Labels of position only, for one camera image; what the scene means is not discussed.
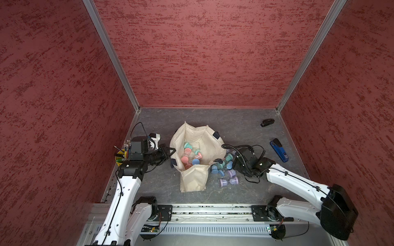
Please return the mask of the purple hourglass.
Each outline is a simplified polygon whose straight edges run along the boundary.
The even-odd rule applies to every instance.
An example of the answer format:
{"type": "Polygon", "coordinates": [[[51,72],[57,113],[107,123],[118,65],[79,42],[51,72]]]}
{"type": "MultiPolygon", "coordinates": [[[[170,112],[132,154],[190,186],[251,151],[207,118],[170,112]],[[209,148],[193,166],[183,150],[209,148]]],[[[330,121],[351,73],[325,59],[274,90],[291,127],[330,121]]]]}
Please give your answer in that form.
{"type": "Polygon", "coordinates": [[[229,180],[221,178],[221,179],[219,179],[219,184],[220,184],[220,187],[225,187],[225,186],[228,186],[229,184],[230,185],[238,185],[239,179],[236,176],[230,178],[229,180]]]}
{"type": "Polygon", "coordinates": [[[227,173],[228,173],[230,178],[234,178],[237,175],[237,173],[236,173],[236,171],[234,169],[227,170],[227,173]]]}

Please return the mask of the purple hourglass front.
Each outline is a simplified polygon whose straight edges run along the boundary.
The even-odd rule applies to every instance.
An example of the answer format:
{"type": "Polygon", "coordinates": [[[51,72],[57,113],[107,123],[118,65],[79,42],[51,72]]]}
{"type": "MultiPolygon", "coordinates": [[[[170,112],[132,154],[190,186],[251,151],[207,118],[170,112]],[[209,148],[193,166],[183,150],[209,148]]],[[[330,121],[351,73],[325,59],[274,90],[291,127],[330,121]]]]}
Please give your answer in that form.
{"type": "Polygon", "coordinates": [[[219,179],[219,184],[220,184],[220,187],[225,187],[225,186],[228,186],[229,184],[230,185],[238,185],[239,179],[236,176],[230,178],[229,180],[221,178],[221,179],[219,179]]]}

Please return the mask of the cream canvas tote bag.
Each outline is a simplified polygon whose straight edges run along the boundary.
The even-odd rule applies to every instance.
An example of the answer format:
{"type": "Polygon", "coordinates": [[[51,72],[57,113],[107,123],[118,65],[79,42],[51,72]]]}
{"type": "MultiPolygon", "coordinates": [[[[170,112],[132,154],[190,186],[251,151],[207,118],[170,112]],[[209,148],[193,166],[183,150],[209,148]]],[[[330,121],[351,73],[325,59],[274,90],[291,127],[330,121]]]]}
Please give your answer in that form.
{"type": "Polygon", "coordinates": [[[184,123],[177,129],[170,147],[175,149],[171,159],[181,175],[182,193],[206,189],[210,167],[226,155],[223,144],[220,134],[209,126],[194,127],[184,123]]]}

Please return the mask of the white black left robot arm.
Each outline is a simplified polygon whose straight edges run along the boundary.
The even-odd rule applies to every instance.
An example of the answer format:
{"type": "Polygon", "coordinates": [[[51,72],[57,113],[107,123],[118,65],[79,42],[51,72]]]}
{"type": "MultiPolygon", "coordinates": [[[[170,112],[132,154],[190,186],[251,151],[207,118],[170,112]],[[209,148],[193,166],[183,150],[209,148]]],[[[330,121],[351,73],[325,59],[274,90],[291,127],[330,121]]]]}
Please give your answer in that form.
{"type": "Polygon", "coordinates": [[[176,153],[165,144],[150,152],[148,147],[126,148],[125,160],[116,171],[117,189],[107,216],[89,246],[133,246],[148,219],[158,214],[155,197],[141,197],[134,204],[149,166],[159,166],[176,153]]]}

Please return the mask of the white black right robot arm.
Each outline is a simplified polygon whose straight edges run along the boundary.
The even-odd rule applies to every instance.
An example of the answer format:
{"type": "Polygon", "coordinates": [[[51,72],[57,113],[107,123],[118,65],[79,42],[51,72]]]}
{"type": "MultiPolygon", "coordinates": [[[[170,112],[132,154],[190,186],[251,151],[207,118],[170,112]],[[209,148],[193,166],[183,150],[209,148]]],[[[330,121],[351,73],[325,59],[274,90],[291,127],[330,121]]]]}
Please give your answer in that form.
{"type": "Polygon", "coordinates": [[[276,195],[267,205],[252,208],[257,220],[277,222],[277,225],[271,228],[273,238],[285,239],[285,220],[300,219],[320,225],[336,239],[349,239],[359,213],[343,187],[309,180],[287,170],[263,154],[256,157],[254,148],[249,145],[223,144],[222,148],[235,157],[233,166],[245,176],[246,181],[252,182],[254,178],[258,181],[265,180],[303,198],[300,202],[276,195]]]}

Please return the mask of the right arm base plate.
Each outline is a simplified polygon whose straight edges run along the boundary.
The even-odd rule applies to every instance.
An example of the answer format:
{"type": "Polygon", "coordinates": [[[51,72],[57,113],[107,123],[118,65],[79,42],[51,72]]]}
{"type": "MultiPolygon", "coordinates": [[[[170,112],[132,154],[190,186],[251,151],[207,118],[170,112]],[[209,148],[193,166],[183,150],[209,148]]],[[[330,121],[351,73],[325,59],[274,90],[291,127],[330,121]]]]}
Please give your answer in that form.
{"type": "Polygon", "coordinates": [[[254,222],[293,222],[292,217],[282,216],[276,208],[272,206],[251,206],[251,215],[254,222]]]}

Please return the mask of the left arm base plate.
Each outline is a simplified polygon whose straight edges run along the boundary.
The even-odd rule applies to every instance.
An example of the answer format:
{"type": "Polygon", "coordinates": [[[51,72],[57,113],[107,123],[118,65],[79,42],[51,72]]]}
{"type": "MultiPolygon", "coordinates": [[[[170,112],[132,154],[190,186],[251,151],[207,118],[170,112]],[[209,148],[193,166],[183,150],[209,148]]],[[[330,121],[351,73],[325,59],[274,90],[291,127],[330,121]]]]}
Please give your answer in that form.
{"type": "Polygon", "coordinates": [[[173,205],[158,205],[156,213],[147,220],[147,222],[167,222],[172,219],[173,205]]]}

